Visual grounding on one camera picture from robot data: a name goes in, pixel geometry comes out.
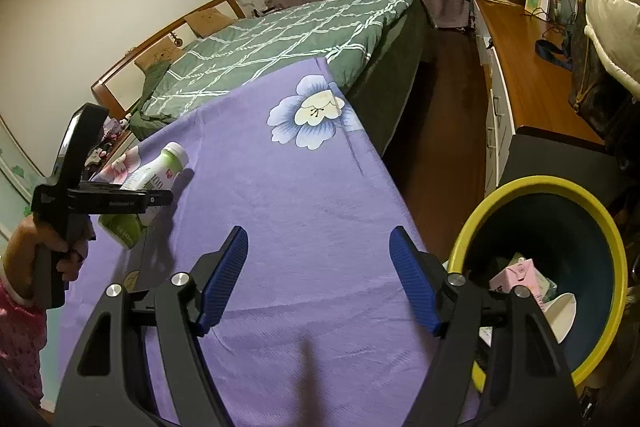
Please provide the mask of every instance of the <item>hand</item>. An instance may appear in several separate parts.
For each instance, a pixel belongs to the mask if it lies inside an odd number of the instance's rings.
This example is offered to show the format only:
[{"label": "hand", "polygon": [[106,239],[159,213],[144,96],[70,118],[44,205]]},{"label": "hand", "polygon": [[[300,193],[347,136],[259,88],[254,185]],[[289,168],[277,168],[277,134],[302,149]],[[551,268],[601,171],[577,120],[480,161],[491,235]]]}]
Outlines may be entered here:
[{"label": "hand", "polygon": [[89,235],[92,233],[84,234],[80,241],[69,248],[49,223],[39,220],[33,214],[25,217],[9,238],[9,244],[2,256],[2,266],[8,283],[23,299],[33,298],[33,266],[36,246],[39,244],[52,251],[67,253],[64,259],[58,261],[56,268],[62,273],[63,280],[75,281],[89,250]]}]

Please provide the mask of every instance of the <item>red cloth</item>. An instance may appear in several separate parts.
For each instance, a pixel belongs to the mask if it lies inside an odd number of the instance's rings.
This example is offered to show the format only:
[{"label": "red cloth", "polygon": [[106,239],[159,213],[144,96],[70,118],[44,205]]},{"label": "red cloth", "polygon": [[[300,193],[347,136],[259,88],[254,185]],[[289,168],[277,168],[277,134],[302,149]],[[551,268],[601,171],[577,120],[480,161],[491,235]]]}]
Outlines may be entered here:
[{"label": "red cloth", "polygon": [[29,401],[40,407],[40,350],[47,344],[47,317],[28,304],[8,285],[0,262],[0,363]]}]

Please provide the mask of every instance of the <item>green bedspread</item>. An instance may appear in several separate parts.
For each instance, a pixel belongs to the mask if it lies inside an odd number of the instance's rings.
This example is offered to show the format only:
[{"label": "green bedspread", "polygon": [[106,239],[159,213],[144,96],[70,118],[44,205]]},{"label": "green bedspread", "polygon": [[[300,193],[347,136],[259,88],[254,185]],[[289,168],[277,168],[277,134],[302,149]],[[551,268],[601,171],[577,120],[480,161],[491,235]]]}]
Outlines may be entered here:
[{"label": "green bedspread", "polygon": [[258,19],[242,19],[202,40],[174,62],[142,116],[170,121],[213,97],[308,57],[326,57],[347,92],[383,30],[414,0],[324,0]]}]

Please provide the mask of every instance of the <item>pink carton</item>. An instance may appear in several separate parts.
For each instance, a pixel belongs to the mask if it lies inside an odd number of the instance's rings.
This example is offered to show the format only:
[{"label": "pink carton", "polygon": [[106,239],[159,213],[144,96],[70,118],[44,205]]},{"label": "pink carton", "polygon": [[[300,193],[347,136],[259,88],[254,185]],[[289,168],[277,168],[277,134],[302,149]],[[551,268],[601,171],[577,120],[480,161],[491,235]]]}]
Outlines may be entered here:
[{"label": "pink carton", "polygon": [[542,308],[540,286],[536,281],[536,268],[533,266],[531,259],[508,266],[489,281],[489,288],[503,293],[509,293],[511,288],[517,285],[529,288],[538,306]]}]

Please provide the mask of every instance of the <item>metal screw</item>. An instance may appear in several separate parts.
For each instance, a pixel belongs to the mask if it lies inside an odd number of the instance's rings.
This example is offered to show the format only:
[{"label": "metal screw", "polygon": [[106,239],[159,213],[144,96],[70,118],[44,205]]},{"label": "metal screw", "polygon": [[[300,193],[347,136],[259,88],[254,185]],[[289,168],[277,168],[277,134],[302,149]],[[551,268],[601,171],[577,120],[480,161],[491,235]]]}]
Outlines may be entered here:
[{"label": "metal screw", "polygon": [[171,277],[171,284],[174,286],[184,286],[189,282],[189,274],[185,272],[178,272]]},{"label": "metal screw", "polygon": [[108,297],[117,297],[120,295],[120,292],[122,292],[122,286],[119,284],[112,284],[108,286],[106,291]]},{"label": "metal screw", "polygon": [[531,295],[531,291],[529,290],[529,288],[523,285],[516,286],[513,289],[513,292],[516,294],[517,297],[520,297],[521,299],[526,299]]},{"label": "metal screw", "polygon": [[466,279],[462,273],[450,273],[447,275],[447,282],[452,286],[460,287],[465,285]]}]

